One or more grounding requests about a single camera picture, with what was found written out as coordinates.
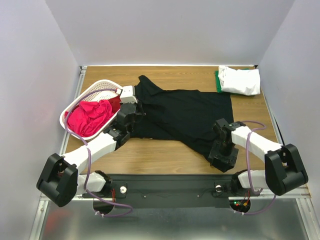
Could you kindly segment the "black t shirt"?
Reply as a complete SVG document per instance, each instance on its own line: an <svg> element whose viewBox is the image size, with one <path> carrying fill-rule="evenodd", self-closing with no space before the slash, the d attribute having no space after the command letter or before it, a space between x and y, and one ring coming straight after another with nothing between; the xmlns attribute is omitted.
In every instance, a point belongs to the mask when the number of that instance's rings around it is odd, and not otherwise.
<svg viewBox="0 0 320 240"><path fill-rule="evenodd" d="M228 93L199 90L163 90L145 75L139 76L135 95L145 116L136 123L131 137L180 141L205 158L217 135L215 121L234 121Z"/></svg>

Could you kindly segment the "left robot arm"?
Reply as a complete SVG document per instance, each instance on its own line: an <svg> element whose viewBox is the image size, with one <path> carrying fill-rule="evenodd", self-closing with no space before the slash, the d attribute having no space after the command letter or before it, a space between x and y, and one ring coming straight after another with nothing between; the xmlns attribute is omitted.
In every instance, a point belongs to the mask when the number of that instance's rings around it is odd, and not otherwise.
<svg viewBox="0 0 320 240"><path fill-rule="evenodd" d="M36 188L58 207L64 207L84 187L79 175L99 158L123 146L133 131L133 126L145 116L142 104L123 103L115 120L96 138L78 149L62 156L50 155L42 169Z"/></svg>

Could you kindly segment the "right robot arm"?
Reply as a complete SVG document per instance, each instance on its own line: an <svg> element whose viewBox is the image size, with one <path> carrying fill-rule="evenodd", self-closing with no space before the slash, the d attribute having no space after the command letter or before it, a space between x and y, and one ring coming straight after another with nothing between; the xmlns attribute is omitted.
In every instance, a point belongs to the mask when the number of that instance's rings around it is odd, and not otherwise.
<svg viewBox="0 0 320 240"><path fill-rule="evenodd" d="M250 189L256 195L269 189L282 196L305 185L309 177L298 148L282 145L259 135L245 123L217 120L213 125L217 139L213 142L209 162L223 173L235 166L239 150L245 149L246 169L230 182L231 192L242 195Z"/></svg>

